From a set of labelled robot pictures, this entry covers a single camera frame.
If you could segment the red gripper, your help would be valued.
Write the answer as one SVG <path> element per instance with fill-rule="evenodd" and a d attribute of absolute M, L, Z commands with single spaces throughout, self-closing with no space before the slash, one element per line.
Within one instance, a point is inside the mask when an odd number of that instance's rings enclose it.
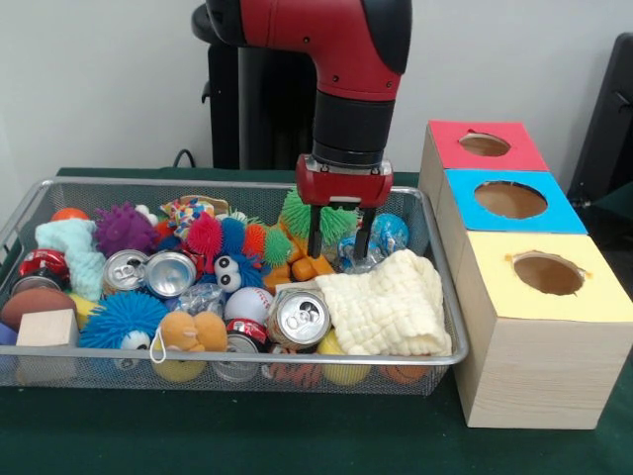
<path fill-rule="evenodd" d="M 375 209 L 386 201 L 394 183 L 392 164 L 383 159 L 374 168 L 345 168 L 316 161 L 302 154 L 296 166 L 296 185 L 302 201 L 311 205 L 308 255 L 318 258 L 322 235 L 322 206 L 354 205 L 361 209 L 362 220 L 355 235 L 354 258 L 367 256 Z"/>

